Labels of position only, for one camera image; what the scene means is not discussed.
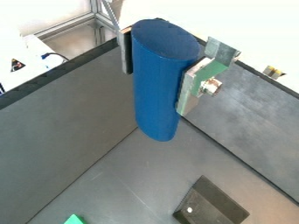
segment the white machine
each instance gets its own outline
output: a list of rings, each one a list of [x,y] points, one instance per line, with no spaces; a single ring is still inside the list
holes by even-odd
[[[54,50],[34,35],[23,37],[17,27],[0,23],[0,94],[62,64],[62,57],[43,59],[46,53]]]

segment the metal clamp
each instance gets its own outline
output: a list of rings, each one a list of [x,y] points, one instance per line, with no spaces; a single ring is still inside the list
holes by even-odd
[[[222,82],[215,80],[214,76],[229,69],[239,51],[210,37],[205,53],[211,59],[202,57],[183,72],[182,90],[177,103],[177,112],[182,116],[186,116],[197,107],[203,93],[215,95],[221,91]]]

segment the green object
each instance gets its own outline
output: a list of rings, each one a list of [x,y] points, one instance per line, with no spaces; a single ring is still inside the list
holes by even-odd
[[[77,214],[74,214],[65,224],[87,224],[87,222]]]

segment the blue foam cylinder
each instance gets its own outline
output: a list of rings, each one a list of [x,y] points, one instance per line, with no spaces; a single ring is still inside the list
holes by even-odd
[[[181,119],[175,110],[183,70],[201,55],[195,37],[162,19],[133,27],[135,119],[158,141],[174,138]]]

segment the black square object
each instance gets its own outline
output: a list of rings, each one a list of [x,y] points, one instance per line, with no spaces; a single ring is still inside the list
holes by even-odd
[[[182,224],[239,224],[249,211],[201,176],[173,215]]]

